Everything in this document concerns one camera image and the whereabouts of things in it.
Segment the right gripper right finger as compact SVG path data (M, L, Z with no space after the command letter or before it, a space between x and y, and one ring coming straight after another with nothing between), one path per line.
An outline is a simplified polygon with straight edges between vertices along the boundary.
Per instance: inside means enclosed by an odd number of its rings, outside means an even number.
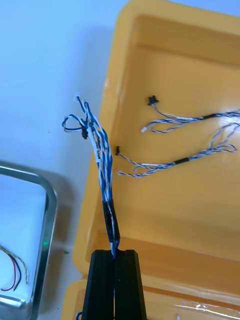
M147 319L139 257L134 250L116 253L115 319Z

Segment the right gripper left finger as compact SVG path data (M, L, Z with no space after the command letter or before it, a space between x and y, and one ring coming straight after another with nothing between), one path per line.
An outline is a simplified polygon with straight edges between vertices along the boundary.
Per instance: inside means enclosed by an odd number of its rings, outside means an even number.
M115 262L111 251L95 250L91 255L84 303L83 320L114 318Z

